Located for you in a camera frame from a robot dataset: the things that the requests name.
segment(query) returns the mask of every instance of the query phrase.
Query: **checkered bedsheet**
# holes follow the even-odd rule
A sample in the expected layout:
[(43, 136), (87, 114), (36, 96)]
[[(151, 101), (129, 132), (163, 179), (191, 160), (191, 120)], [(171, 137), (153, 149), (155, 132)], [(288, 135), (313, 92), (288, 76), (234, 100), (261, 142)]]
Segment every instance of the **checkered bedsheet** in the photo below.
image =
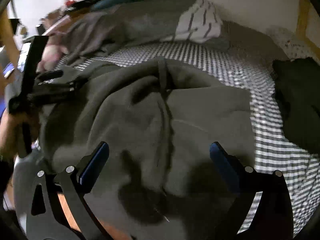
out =
[[(255, 169), (265, 173), (274, 170), (284, 173), (292, 202), (296, 235), (308, 222), (320, 201), (320, 162), (316, 155), (309, 154), (284, 137), (279, 108), (272, 97), (275, 88), (270, 75), (270, 62), (244, 55), (247, 53), (224, 53), (198, 44), (163, 42), (122, 48), (108, 57), (88, 59), (75, 68), (84, 70), (94, 60), (127, 67), (164, 56), (194, 65), (227, 86), (249, 89), (251, 123), (256, 143)], [(240, 232), (250, 226), (260, 198), (261, 193), (257, 193)]]

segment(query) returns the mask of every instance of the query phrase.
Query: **silver screw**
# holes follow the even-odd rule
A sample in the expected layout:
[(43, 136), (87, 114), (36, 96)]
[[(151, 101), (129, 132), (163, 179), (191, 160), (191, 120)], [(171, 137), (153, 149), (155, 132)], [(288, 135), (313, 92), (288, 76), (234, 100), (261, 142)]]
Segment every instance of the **silver screw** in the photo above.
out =
[(38, 177), (42, 177), (44, 175), (44, 171), (39, 171), (38, 172)]
[(246, 166), (246, 167), (244, 168), (244, 170), (245, 170), (247, 173), (253, 172), (253, 168), (250, 167), (250, 166)]
[(75, 170), (74, 166), (69, 166), (69, 167), (66, 168), (66, 172), (67, 172), (67, 173), (71, 173), (71, 172), (73, 172), (74, 170)]
[(281, 172), (281, 171), (278, 171), (278, 170), (275, 172), (275, 174), (276, 174), (278, 177), (281, 177), (281, 176), (282, 176), (282, 172)]

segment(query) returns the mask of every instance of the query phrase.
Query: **human hand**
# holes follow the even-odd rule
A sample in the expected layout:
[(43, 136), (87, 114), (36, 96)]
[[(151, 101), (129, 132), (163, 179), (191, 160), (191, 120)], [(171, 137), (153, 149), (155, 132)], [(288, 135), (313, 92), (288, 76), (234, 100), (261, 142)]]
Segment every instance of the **human hand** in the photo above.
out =
[(24, 122), (30, 125), (31, 137), (36, 139), (40, 128), (38, 114), (12, 115), (7, 109), (4, 111), (0, 123), (0, 155), (5, 159), (12, 159), (17, 154), (18, 127)]

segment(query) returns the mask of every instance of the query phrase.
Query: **mattress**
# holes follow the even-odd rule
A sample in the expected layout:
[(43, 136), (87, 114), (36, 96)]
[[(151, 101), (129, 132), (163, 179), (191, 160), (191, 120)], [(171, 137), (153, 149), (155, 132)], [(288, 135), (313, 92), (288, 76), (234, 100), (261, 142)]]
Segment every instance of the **mattress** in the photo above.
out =
[[(107, 57), (90, 58), (75, 68), (84, 70), (96, 60), (129, 67), (158, 56), (191, 64), (227, 86), (250, 90), (251, 123), (256, 146), (255, 169), (263, 173), (274, 170), (283, 172), (292, 202), (296, 235), (320, 201), (320, 162), (316, 155), (289, 142), (283, 135), (280, 111), (273, 98), (272, 59), (250, 54), (240, 48), (220, 52), (199, 44), (163, 42), (122, 48)], [(67, 56), (63, 57), (58, 67), (66, 59)], [(240, 232), (250, 226), (260, 198), (261, 192), (256, 194)]]

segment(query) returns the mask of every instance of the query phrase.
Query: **gray garment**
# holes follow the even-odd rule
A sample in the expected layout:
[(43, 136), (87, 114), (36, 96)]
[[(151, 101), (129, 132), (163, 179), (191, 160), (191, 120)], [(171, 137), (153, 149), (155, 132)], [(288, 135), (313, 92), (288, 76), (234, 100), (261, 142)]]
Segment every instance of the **gray garment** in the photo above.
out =
[(102, 64), (89, 65), (77, 98), (51, 111), (42, 151), (62, 171), (106, 141), (110, 157), (85, 197), (99, 220), (139, 240), (208, 238), (234, 199), (209, 146), (219, 141), (254, 165), (250, 93), (174, 60)]
[[(89, 13), (73, 24), (62, 40), (70, 54), (67, 65), (76, 66), (93, 55), (107, 56), (124, 45), (159, 41), (171, 35), (174, 40), (180, 16), (196, 1), (145, 0)], [(184, 23), (189, 25), (186, 39), (188, 33), (191, 35), (195, 31), (190, 29), (192, 22), (193, 17), (190, 22)], [(227, 31), (222, 28), (219, 37), (211, 38), (205, 44), (212, 48), (228, 49)]]

